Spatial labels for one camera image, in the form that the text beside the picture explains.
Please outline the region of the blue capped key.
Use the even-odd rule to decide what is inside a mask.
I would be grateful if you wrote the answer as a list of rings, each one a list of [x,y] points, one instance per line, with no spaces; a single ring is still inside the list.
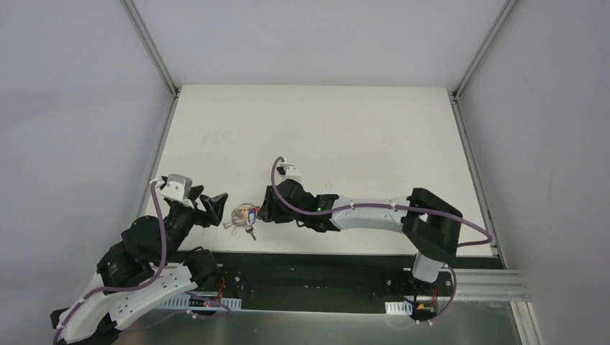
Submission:
[[[253,225],[256,222],[257,217],[258,212],[254,208],[250,209],[247,213],[247,224]]]

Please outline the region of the large metal keyring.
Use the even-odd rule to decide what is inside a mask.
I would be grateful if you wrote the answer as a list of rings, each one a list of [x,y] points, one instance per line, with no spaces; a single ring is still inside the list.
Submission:
[[[242,212],[241,212],[241,210],[245,207],[249,207],[250,209],[253,209],[255,206],[251,203],[242,203],[242,204],[238,205],[231,211],[231,213],[229,215],[229,221],[226,221],[223,223],[223,227],[225,229],[231,230],[230,234],[232,236],[237,235],[238,229],[244,229],[246,226],[248,226],[247,215],[242,214]]]

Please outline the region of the green tag key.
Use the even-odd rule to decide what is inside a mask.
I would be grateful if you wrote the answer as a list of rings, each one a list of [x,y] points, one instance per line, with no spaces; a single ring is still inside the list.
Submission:
[[[257,237],[254,234],[254,228],[251,225],[245,227],[245,231],[252,237],[254,241],[257,240]]]

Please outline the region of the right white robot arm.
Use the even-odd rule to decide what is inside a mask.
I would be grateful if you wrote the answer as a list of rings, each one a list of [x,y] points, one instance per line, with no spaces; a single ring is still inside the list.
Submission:
[[[265,191],[258,217],[266,223],[292,221],[316,232],[348,229],[393,231],[405,235],[417,253],[409,273],[409,287],[424,295],[437,285],[445,264],[457,254],[462,213],[425,188],[411,195],[354,199],[337,194],[313,195],[295,180],[285,180]]]

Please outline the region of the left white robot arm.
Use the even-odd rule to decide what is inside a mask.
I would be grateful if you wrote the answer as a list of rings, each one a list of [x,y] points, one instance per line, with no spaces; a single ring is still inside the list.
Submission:
[[[210,250],[178,249],[195,226],[218,226],[227,193],[204,195],[202,185],[176,176],[149,183],[154,216],[122,232],[96,265],[85,291],[70,307],[50,314],[54,344],[112,344],[138,318],[194,290],[222,295],[224,278]]]

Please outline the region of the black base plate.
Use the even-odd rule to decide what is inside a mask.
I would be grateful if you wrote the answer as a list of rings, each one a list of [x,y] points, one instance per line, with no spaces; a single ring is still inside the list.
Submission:
[[[449,297],[450,273],[416,283],[412,255],[214,252],[223,296],[247,311],[385,313],[387,302]]]

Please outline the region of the left aluminium frame post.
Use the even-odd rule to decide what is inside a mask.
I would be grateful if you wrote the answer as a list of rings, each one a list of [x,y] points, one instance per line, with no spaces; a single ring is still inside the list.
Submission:
[[[150,30],[147,28],[145,20],[138,9],[136,2],[133,0],[120,0],[119,2],[123,6],[127,17],[131,21],[135,33],[139,37],[140,42],[142,43],[142,46],[149,56],[153,66],[157,70],[161,81],[167,88],[171,97],[174,99],[178,98],[180,88],[177,86],[168,69],[168,66],[165,64],[158,46],[156,45]]]

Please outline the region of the aluminium frame post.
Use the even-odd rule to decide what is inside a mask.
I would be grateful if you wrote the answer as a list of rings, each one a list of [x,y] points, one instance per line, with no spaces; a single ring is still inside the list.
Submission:
[[[158,46],[156,45],[150,30],[147,28],[145,20],[138,9],[136,2],[133,0],[120,0],[119,2],[123,6],[127,17],[131,21],[135,33],[139,37],[140,42],[142,43],[142,46],[149,56],[153,66],[157,70],[161,81],[167,88],[171,97],[174,99],[178,98],[180,88],[177,86],[168,69],[168,66],[165,64]]]
[[[474,75],[482,66],[484,59],[487,54],[491,50],[494,42],[500,35],[501,30],[503,29],[506,22],[509,20],[514,8],[516,5],[520,3],[519,0],[506,0],[503,2],[502,7],[500,8],[499,13],[496,15],[493,20],[491,26],[489,27],[486,35],[484,36],[481,44],[478,49],[475,51],[475,54],[468,64],[465,72],[463,73],[460,81],[457,86],[452,91],[452,97],[455,101],[459,101],[461,96],[464,94],[466,89],[468,88],[470,82],[474,78]]]

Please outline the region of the right aluminium frame post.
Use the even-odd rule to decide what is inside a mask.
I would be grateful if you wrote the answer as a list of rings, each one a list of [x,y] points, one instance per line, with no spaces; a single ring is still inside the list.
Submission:
[[[474,78],[474,75],[482,66],[484,59],[487,54],[491,50],[494,42],[500,35],[501,30],[503,29],[506,22],[509,20],[514,8],[516,5],[520,3],[519,0],[506,0],[503,2],[502,7],[500,8],[499,13],[496,15],[493,20],[491,26],[489,27],[486,35],[484,36],[481,44],[478,49],[475,51],[475,54],[468,64],[465,72],[463,73],[460,81],[457,86],[452,91],[452,97],[455,101],[459,101],[461,96],[464,94],[466,89],[468,88],[470,82]]]

